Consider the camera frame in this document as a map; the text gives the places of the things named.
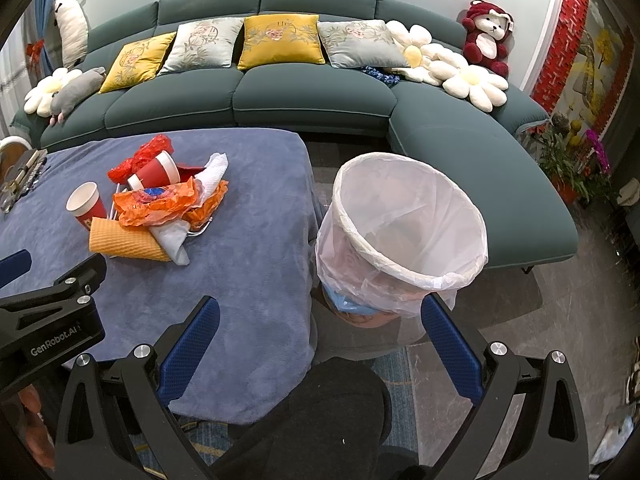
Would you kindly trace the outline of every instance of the sofa backrest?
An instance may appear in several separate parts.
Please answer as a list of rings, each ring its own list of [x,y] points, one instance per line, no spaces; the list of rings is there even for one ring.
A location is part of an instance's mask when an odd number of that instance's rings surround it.
[[[458,50],[466,30],[459,23],[421,7],[396,0],[159,0],[132,10],[89,31],[89,54],[81,68],[109,70],[124,45],[173,32],[182,23],[220,16],[252,16],[278,12],[319,14],[321,21],[398,20],[410,28],[427,28],[434,39]],[[244,31],[238,35],[234,62],[242,51]]]

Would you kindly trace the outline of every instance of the curtain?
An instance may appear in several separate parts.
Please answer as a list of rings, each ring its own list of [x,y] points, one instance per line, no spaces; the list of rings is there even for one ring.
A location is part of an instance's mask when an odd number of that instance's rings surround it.
[[[35,3],[36,10],[36,31],[38,33],[38,39],[40,40],[44,38],[45,32],[47,31],[47,23],[49,23],[51,10],[53,9],[53,0],[33,1]],[[45,76],[53,73],[53,66],[44,46],[40,53],[40,65]]]
[[[24,96],[31,90],[23,27],[24,16],[21,16],[0,50],[0,138],[19,134],[15,129],[10,132],[8,125],[24,105]]]

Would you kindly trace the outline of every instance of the potted plant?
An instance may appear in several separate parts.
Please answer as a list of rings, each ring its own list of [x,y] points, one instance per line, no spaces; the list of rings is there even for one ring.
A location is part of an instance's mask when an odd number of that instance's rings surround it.
[[[569,143],[562,126],[563,121],[554,121],[537,140],[543,145],[538,164],[564,203],[571,205],[578,197],[587,203],[598,198],[615,200],[618,193],[598,134],[587,130],[580,143]]]

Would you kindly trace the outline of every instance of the white sheer curtain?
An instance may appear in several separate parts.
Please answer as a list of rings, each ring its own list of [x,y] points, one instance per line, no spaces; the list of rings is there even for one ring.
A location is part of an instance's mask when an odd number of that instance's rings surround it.
[[[9,128],[9,124],[24,105],[24,96],[31,90],[24,41],[26,14],[20,17],[0,50],[0,137],[20,134],[17,129]]]

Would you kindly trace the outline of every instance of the blue gripper pad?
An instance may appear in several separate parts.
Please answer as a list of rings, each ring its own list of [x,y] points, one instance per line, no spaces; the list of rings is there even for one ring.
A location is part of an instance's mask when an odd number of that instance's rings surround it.
[[[187,389],[219,325],[220,306],[210,298],[162,362],[158,398],[165,406]]]
[[[456,390],[477,405],[484,394],[482,367],[433,294],[422,300],[420,318]]]
[[[0,260],[0,288],[20,278],[31,269],[31,255],[27,249]]]

